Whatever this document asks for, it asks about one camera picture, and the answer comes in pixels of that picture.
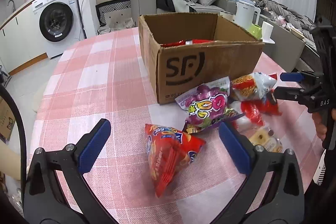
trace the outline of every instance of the black hose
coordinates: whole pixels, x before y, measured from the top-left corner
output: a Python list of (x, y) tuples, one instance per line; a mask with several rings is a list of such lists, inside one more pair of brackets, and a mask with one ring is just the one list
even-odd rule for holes
[(27, 168), (27, 148), (26, 148), (25, 129), (23, 127), (22, 118), (16, 103), (14, 102), (13, 98), (8, 93), (8, 91), (2, 85), (0, 85), (0, 96), (2, 97), (3, 100), (5, 100), (5, 102), (8, 104), (11, 111), (13, 112), (17, 124), (17, 129), (19, 131), (20, 153), (21, 153), (21, 200), (23, 207), (25, 187), (26, 187), (26, 168)]

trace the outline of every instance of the washing machine door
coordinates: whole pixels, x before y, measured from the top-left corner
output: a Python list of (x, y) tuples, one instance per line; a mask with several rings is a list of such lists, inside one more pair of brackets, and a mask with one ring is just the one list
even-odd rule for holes
[(40, 30), (51, 42), (60, 42), (68, 36), (74, 22), (69, 5), (61, 2), (49, 4), (41, 13)]

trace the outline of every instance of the blue gripper pad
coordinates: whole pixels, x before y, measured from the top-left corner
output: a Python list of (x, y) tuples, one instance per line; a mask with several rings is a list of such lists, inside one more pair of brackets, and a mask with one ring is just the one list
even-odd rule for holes
[(111, 134), (111, 124), (105, 120), (98, 128), (95, 135), (78, 156), (78, 171), (82, 175), (91, 171), (100, 151), (103, 149), (107, 139)]
[(222, 122), (219, 126), (219, 137), (230, 154), (239, 173), (249, 175), (251, 159), (233, 132)]
[(303, 75), (299, 72), (283, 72), (280, 74), (280, 79), (284, 82), (301, 82)]

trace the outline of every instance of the faucet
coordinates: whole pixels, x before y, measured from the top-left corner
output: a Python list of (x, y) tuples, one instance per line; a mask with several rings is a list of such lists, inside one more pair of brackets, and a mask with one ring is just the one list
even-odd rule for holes
[(14, 0), (10, 0), (9, 2), (8, 2), (8, 5), (7, 6), (9, 6), (9, 3), (10, 2), (13, 2), (13, 13), (15, 12), (15, 3), (14, 3)]

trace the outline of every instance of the washing machine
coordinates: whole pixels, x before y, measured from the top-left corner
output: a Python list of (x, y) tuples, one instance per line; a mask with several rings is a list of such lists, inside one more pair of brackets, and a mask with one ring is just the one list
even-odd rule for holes
[(34, 24), (38, 24), (40, 30), (37, 39), (49, 58), (85, 39), (78, 0), (34, 0), (32, 5)]

